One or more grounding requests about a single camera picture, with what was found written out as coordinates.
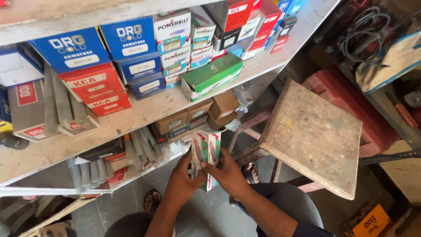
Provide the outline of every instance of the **person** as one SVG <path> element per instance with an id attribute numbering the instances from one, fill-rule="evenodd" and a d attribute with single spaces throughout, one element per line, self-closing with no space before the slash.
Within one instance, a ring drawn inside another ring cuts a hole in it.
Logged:
<path id="1" fill-rule="evenodd" d="M 230 195 L 232 205 L 253 218 L 258 225 L 258 237 L 334 236 L 323 229 L 315 205 L 302 190 L 287 183 L 258 183 L 257 166 L 253 164 L 244 169 L 250 171 L 245 179 L 227 149 L 221 149 L 220 169 L 202 162 L 205 172 L 195 179 L 187 174 L 190 160 L 189 151 L 173 169 L 163 198 L 156 190 L 148 192 L 144 200 L 145 212 L 121 218 L 110 226 L 105 237 L 175 236 L 177 213 L 206 180 L 206 173 Z"/>

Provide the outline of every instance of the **red plastic part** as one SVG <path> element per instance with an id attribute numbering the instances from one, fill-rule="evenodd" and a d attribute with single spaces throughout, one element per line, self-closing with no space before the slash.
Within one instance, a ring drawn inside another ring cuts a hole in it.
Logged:
<path id="1" fill-rule="evenodd" d="M 320 70 L 302 85 L 362 121 L 360 157 L 388 150 L 399 134 L 336 67 Z"/>

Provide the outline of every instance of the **cardboard box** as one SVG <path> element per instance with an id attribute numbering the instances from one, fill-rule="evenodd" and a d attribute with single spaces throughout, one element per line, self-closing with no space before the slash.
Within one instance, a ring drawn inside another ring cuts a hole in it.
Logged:
<path id="1" fill-rule="evenodd" d="M 158 52 L 125 59 L 117 62 L 124 84 L 133 84 L 143 78 L 159 75 L 162 72 Z"/>
<path id="2" fill-rule="evenodd" d="M 206 48 L 211 45 L 215 23 L 203 7 L 191 7 L 192 12 L 192 50 Z"/>
<path id="3" fill-rule="evenodd" d="M 208 162 L 219 168 L 219 156 L 221 152 L 221 133 L 199 130 L 192 134 L 192 174 L 194 179 L 200 172 L 204 172 L 200 163 Z M 208 192 L 218 185 L 218 181 L 210 174 L 206 181 L 200 185 L 200 189 Z"/>
<path id="4" fill-rule="evenodd" d="M 190 45 L 191 13 L 189 10 L 154 16 L 158 51 L 165 54 Z"/>
<path id="5" fill-rule="evenodd" d="M 111 61 L 96 27 L 28 42 L 58 74 Z"/>
<path id="6" fill-rule="evenodd" d="M 155 122 L 161 135 L 186 125 L 187 111 L 182 110 Z"/>
<path id="7" fill-rule="evenodd" d="M 206 4 L 215 22 L 224 32 L 242 27 L 248 21 L 254 0 L 225 0 Z"/>
<path id="8" fill-rule="evenodd" d="M 87 106 L 99 117 L 133 107 L 125 92 L 91 102 Z"/>
<path id="9" fill-rule="evenodd" d="M 125 91 L 112 63 L 59 74 L 59 78 L 79 102 L 88 102 Z"/>
<path id="10" fill-rule="evenodd" d="M 241 59 L 233 54 L 227 54 L 184 74 L 181 78 L 181 87 L 187 99 L 193 102 L 237 78 L 241 69 Z"/>
<path id="11" fill-rule="evenodd" d="M 161 74 L 148 77 L 135 84 L 131 84 L 130 87 L 132 88 L 136 99 L 141 100 L 165 90 L 164 76 Z"/>
<path id="12" fill-rule="evenodd" d="M 114 61 L 157 51 L 151 16 L 100 25 L 99 29 Z"/>
<path id="13" fill-rule="evenodd" d="M 215 120 L 227 117 L 234 113 L 240 103 L 235 98 L 231 90 L 213 97 L 213 103 L 209 108 L 210 114 Z"/>
<path id="14" fill-rule="evenodd" d="M 0 46 L 0 86 L 44 78 L 44 60 L 26 43 Z"/>
<path id="15" fill-rule="evenodd" d="M 192 105 L 186 109 L 187 111 L 187 121 L 191 121 L 205 113 L 208 112 L 211 104 L 213 103 L 213 99 L 209 98 L 205 101 L 202 101 L 198 104 Z"/>
<path id="16" fill-rule="evenodd" d="M 164 75 L 168 76 L 190 66 L 190 46 L 179 48 L 171 53 L 161 55 Z"/>
<path id="17" fill-rule="evenodd" d="M 195 50 L 191 53 L 191 69 L 201 67 L 212 59 L 213 46 Z"/>

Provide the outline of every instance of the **cardboard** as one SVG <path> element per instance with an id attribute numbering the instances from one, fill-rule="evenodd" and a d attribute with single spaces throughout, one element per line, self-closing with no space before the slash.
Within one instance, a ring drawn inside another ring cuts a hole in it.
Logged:
<path id="1" fill-rule="evenodd" d="M 205 101 L 202 101 L 198 104 L 195 104 L 193 106 L 188 107 L 186 109 L 186 111 L 187 111 L 187 121 L 191 121 L 191 120 L 196 119 L 197 117 L 207 113 L 209 108 L 211 107 L 212 103 L 213 103 L 213 99 L 209 98 Z"/>
<path id="2" fill-rule="evenodd" d="M 78 102 L 89 103 L 125 91 L 112 63 L 59 74 L 59 78 Z"/>
<path id="3" fill-rule="evenodd" d="M 192 50 L 206 48 L 211 45 L 215 23 L 202 6 L 191 7 L 192 12 Z"/>
<path id="4" fill-rule="evenodd" d="M 157 129 L 161 135 L 169 133 L 177 128 L 186 125 L 187 111 L 182 110 L 177 113 L 171 114 L 155 122 Z"/>
<path id="5" fill-rule="evenodd" d="M 189 10 L 154 16 L 154 30 L 160 54 L 190 45 L 191 13 Z"/>
<path id="6" fill-rule="evenodd" d="M 151 16 L 100 25 L 99 29 L 114 61 L 157 51 Z"/>
<path id="7" fill-rule="evenodd" d="M 221 151 L 221 133 L 199 130 L 192 134 L 192 174 L 194 179 L 200 172 L 204 172 L 200 166 L 201 162 L 208 162 L 219 168 L 219 156 Z M 218 185 L 218 181 L 210 174 L 206 181 L 200 185 L 200 189 L 208 192 Z"/>
<path id="8" fill-rule="evenodd" d="M 58 73 L 110 62 L 96 27 L 28 41 Z"/>
<path id="9" fill-rule="evenodd" d="M 237 78 L 241 69 L 242 60 L 233 54 L 227 54 L 184 74 L 181 87 L 187 98 L 193 102 Z"/>

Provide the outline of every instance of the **box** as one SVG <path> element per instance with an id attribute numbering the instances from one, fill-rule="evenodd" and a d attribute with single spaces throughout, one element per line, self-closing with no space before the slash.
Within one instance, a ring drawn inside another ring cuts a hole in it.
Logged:
<path id="1" fill-rule="evenodd" d="M 248 21 L 254 0 L 225 0 L 206 4 L 223 32 L 242 27 Z"/>
<path id="2" fill-rule="evenodd" d="M 184 74 L 181 78 L 181 87 L 187 99 L 193 102 L 237 78 L 241 69 L 241 59 L 233 54 L 227 54 Z"/>
<path id="3" fill-rule="evenodd" d="M 133 106 L 129 96 L 125 92 L 121 92 L 86 105 L 99 117 L 131 108 Z"/>
<path id="4" fill-rule="evenodd" d="M 162 72 L 161 59 L 158 52 L 118 61 L 117 65 L 126 85 Z"/>
<path id="5" fill-rule="evenodd" d="M 182 110 L 155 122 L 161 135 L 186 125 L 187 111 Z"/>
<path id="6" fill-rule="evenodd" d="M 157 51 L 151 16 L 100 25 L 99 29 L 114 61 Z"/>
<path id="7" fill-rule="evenodd" d="M 221 151 L 221 133 L 199 130 L 192 134 L 192 174 L 194 179 L 200 172 L 204 172 L 200 166 L 201 162 L 207 162 L 219 168 L 219 156 Z M 200 189 L 209 191 L 218 185 L 218 181 L 210 174 L 200 185 Z"/>
<path id="8" fill-rule="evenodd" d="M 96 27 L 28 42 L 58 74 L 111 61 Z"/>
<path id="9" fill-rule="evenodd" d="M 165 88 L 171 89 L 173 87 L 181 85 L 181 76 L 187 73 L 187 68 L 184 68 L 181 72 L 165 76 Z"/>
<path id="10" fill-rule="evenodd" d="M 201 67 L 212 59 L 213 46 L 195 50 L 191 53 L 191 69 Z"/>
<path id="11" fill-rule="evenodd" d="M 59 74 L 59 78 L 79 102 L 98 100 L 125 91 L 112 63 Z"/>
<path id="12" fill-rule="evenodd" d="M 164 76 L 161 74 L 148 77 L 135 84 L 131 84 L 130 87 L 132 88 L 136 99 L 141 100 L 165 90 Z"/>
<path id="13" fill-rule="evenodd" d="M 191 121 L 205 113 L 208 112 L 211 104 L 213 103 L 213 99 L 209 98 L 205 101 L 202 101 L 198 104 L 192 105 L 186 109 L 187 111 L 187 121 Z"/>
<path id="14" fill-rule="evenodd" d="M 211 45 L 215 23 L 201 6 L 191 7 L 192 12 L 192 50 Z"/>
<path id="15" fill-rule="evenodd" d="M 213 131 L 218 131 L 223 128 L 225 125 L 229 124 L 232 120 L 237 117 L 237 113 L 233 112 L 228 116 L 225 116 L 220 119 L 214 119 L 210 114 L 208 116 L 208 127 Z"/>
<path id="16" fill-rule="evenodd" d="M 44 135 L 43 86 L 36 80 L 7 88 L 13 134 L 36 143 L 53 138 Z"/>
<path id="17" fill-rule="evenodd" d="M 154 16 L 155 36 L 160 54 L 190 45 L 190 18 L 191 13 L 188 10 Z"/>
<path id="18" fill-rule="evenodd" d="M 188 68 L 190 66 L 190 46 L 179 48 L 171 53 L 162 54 L 161 65 L 165 76 Z"/>
<path id="19" fill-rule="evenodd" d="M 224 118 L 232 114 L 240 105 L 231 90 L 213 97 L 213 103 L 209 108 L 210 114 L 214 120 Z"/>
<path id="20" fill-rule="evenodd" d="M 0 85 L 5 87 L 44 78 L 44 60 L 26 43 L 0 46 Z"/>

